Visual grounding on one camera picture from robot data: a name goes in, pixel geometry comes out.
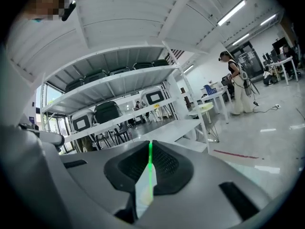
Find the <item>black storage bin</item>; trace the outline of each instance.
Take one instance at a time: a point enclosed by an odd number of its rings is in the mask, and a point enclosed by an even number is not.
[[[159,59],[159,60],[152,61],[152,65],[154,67],[166,66],[166,65],[168,65],[168,62],[165,59]]]
[[[107,71],[105,71],[105,70],[93,71],[93,72],[86,75],[85,84],[88,84],[90,82],[94,82],[94,81],[99,80],[101,78],[104,78],[106,76],[108,76],[108,74],[107,74]]]
[[[94,117],[97,123],[105,123],[112,119],[118,118],[122,116],[122,112],[120,108],[116,104],[116,102],[110,101],[99,106],[96,106],[94,109]]]
[[[135,69],[135,70],[145,69],[145,68],[150,68],[150,67],[153,67],[153,64],[150,62],[135,63],[133,65],[133,69]]]
[[[109,75],[120,74],[120,73],[127,72],[127,71],[130,71],[128,66],[126,66],[124,68],[120,68],[116,71],[111,71]]]
[[[66,86],[66,93],[69,92],[69,91],[72,91],[74,90],[75,88],[78,88],[82,85],[85,85],[84,83],[84,79],[80,78],[80,79],[77,79],[73,82],[70,82],[67,86]]]

